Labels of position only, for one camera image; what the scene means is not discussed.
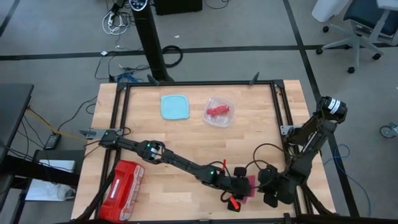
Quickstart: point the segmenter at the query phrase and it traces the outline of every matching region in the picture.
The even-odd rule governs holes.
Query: red object in container
[[[144,168],[133,161],[120,160],[108,197],[99,210],[99,217],[122,223],[131,217],[138,190],[144,176]]]
[[[216,108],[207,109],[206,113],[210,116],[217,116],[217,115],[225,114],[228,111],[229,111],[229,106],[223,105],[223,106],[217,106]]]

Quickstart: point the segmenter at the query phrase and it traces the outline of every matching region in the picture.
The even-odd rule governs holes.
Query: wooden tabletop
[[[285,81],[285,89],[294,123],[303,124],[309,115],[300,82]],[[109,128],[115,94],[116,84],[101,85],[92,128]],[[282,147],[269,85],[143,86],[131,88],[130,94],[126,127],[132,130],[132,134],[126,138],[163,141],[168,149],[197,164],[205,165],[226,159],[227,167],[233,172],[234,167],[245,166],[252,161],[253,150],[258,145],[269,142]],[[171,94],[184,94],[188,98],[189,119],[167,121],[160,116],[160,97]],[[205,103],[212,96],[234,103],[231,126],[218,128],[203,120]],[[95,147],[95,144],[88,147],[86,153]],[[95,196],[100,184],[104,154],[105,150],[99,148],[85,159],[72,218],[79,216]],[[277,208],[271,208],[262,201],[263,194],[258,192],[248,199],[239,213],[231,212],[220,201],[220,190],[202,185],[194,176],[176,167],[148,164],[126,150],[122,151],[121,159],[136,161],[145,168],[131,220],[280,218],[283,213],[295,215],[293,205],[279,202]],[[285,166],[283,153],[272,147],[259,149],[256,159],[270,162],[279,170]],[[319,155],[312,164],[308,185],[324,206],[334,211]],[[248,175],[257,177],[257,173],[256,166],[249,167]]]

